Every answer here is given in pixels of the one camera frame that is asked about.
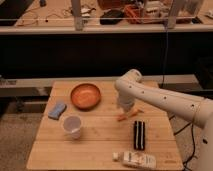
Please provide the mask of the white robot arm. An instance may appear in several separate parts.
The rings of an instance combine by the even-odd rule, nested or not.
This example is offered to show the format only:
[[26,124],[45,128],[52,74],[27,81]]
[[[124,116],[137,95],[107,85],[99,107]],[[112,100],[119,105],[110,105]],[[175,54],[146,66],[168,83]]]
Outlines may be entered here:
[[213,171],[213,100],[146,86],[141,83],[142,75],[131,69],[115,81],[118,91],[117,104],[129,112],[136,99],[161,110],[176,114],[203,130],[200,158],[195,171]]

